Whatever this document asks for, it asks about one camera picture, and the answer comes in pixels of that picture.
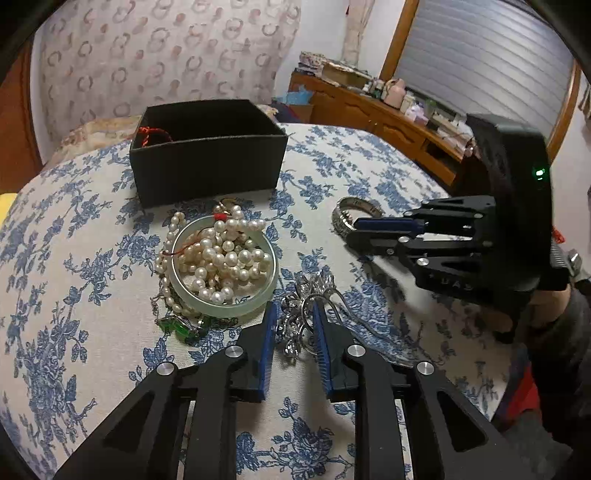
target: silver brooch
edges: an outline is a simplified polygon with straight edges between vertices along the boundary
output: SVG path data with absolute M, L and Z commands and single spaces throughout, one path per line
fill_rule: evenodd
M 294 292 L 288 293 L 281 300 L 281 310 L 284 315 L 277 322 L 276 343 L 283 345 L 283 353 L 287 358 L 297 360 L 302 348 L 312 355 L 316 355 L 314 345 L 304 340 L 304 332 L 306 330 L 310 333 L 314 332 L 314 327 L 310 319 L 313 300 L 322 299 L 327 303 L 333 310 L 337 322 L 347 328 L 339 314 L 339 309 L 330 299 L 332 295 L 339 297 L 343 310 L 353 322 L 362 325 L 375 338 L 396 345 L 388 335 L 379 333 L 366 320 L 355 315 L 343 294 L 336 288 L 335 277 L 332 273 L 326 273 L 324 271 L 312 273 L 309 279 L 305 275 L 300 275 L 295 280 L 295 287 Z M 406 367 L 412 365 L 409 362 L 394 357 L 388 352 L 377 350 L 375 347 L 368 345 L 362 338 L 359 338 L 355 332 L 351 331 L 351 333 L 358 344 L 363 345 L 365 348 L 372 348 L 378 351 L 389 362 Z

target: wooden cabinet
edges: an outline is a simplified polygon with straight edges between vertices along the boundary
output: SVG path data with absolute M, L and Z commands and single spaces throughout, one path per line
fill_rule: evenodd
M 433 131 L 409 122 L 399 111 L 385 103 L 316 77 L 293 73 L 290 91 L 303 85 L 314 92 L 310 103 L 314 110 L 310 123 L 357 128 L 373 133 L 400 150 L 426 170 L 450 193 L 462 172 L 462 156 Z
M 30 108 L 31 46 L 23 45 L 0 86 L 0 193 L 18 192 L 43 167 Z

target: red string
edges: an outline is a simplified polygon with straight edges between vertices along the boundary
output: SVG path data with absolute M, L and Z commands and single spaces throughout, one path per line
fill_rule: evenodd
M 142 147 L 146 147 L 148 145 L 148 141 L 150 141 L 150 135 L 152 134 L 162 135 L 168 142 L 172 142 L 173 140 L 170 134 L 161 128 L 139 127 L 138 133 L 146 136 L 142 142 Z

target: yellow object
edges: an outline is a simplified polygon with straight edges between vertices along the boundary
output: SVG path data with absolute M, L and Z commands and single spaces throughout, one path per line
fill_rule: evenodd
M 16 193 L 3 193 L 0 195 L 0 225 L 2 225 L 4 222 L 4 219 L 6 218 L 6 215 L 16 197 Z

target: white wall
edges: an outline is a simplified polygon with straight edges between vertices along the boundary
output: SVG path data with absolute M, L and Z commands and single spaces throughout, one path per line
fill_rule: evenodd
M 30 75 L 30 92 L 31 92 L 31 116 L 33 118 L 33 130 L 37 139 L 37 148 L 43 164 L 47 163 L 53 155 L 54 145 L 49 140 L 49 133 L 47 130 L 45 116 L 43 115 L 43 107 L 41 106 L 41 30 L 44 24 L 35 33 L 33 39 L 33 50 L 31 52 L 31 75 Z
M 404 0 L 375 0 L 359 51 L 359 68 L 375 77 L 382 71 L 403 6 Z
M 291 72 L 297 67 L 301 51 L 322 53 L 332 59 L 340 58 L 348 5 L 348 0 L 301 0 L 300 29 L 277 72 L 275 95 L 286 93 Z
M 586 82 L 583 79 L 579 101 Z M 577 108 L 566 137 L 552 164 L 554 226 L 566 238 L 567 249 L 576 248 L 583 266 L 591 272 L 591 121 Z

